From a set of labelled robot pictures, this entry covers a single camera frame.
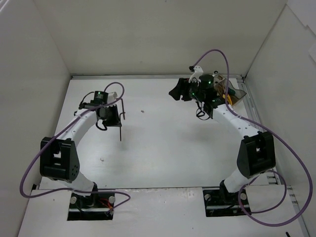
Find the dark hex key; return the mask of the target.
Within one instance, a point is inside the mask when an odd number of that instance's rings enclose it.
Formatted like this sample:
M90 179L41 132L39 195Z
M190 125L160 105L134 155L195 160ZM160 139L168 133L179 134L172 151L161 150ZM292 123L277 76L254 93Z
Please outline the dark hex key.
M119 140L122 141L122 120L125 120L125 112L119 114Z

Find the yellow needle nose pliers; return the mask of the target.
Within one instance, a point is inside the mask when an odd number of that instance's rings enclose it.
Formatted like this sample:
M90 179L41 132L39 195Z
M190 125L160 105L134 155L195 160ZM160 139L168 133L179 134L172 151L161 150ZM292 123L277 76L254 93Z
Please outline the yellow needle nose pliers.
M227 96L225 94L223 94L222 97L227 100L227 103L229 105L231 105L231 106L233 105L232 99L231 99L229 94Z

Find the green handled screwdriver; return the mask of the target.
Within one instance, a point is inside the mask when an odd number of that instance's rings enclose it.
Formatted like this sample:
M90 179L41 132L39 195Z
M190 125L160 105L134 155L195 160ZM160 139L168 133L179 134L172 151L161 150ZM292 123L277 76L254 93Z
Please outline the green handled screwdriver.
M229 88L228 88L228 94L229 94L230 96L235 96L236 92L235 92L234 89L231 89L231 88L229 87Z

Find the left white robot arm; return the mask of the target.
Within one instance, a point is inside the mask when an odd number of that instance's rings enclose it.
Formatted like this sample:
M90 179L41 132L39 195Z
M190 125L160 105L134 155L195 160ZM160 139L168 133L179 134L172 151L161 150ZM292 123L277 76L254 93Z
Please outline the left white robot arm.
M117 101L121 100L116 92L95 91L89 102L81 102L69 128L56 139L45 137L40 143L40 174L58 181L81 196L87 207L98 203L97 186L80 172L77 146L89 129L102 122L102 131L108 127L121 127Z

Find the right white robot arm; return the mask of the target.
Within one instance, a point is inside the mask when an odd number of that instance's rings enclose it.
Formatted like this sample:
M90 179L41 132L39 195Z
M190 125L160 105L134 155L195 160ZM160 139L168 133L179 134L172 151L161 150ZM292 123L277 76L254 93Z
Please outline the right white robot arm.
M270 132L261 132L250 123L235 116L225 97L215 88L212 75L202 75L198 79L180 78L169 95L176 101L194 100L203 115L224 125L241 138L237 155L237 168L221 182L218 197L223 203L230 203L243 185L276 165L274 138Z

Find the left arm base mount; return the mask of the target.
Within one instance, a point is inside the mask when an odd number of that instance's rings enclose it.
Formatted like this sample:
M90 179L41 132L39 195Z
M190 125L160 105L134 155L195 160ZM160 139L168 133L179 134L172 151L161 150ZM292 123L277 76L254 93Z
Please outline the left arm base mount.
M115 193L91 194L80 196L72 193L68 210L68 221L103 221L112 220Z

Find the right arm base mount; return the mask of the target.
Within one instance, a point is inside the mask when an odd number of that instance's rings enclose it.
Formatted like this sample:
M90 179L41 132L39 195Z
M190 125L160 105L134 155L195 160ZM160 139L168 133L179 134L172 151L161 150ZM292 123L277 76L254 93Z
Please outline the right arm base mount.
M206 217L242 216L238 193L229 193L222 181L217 188L203 189Z

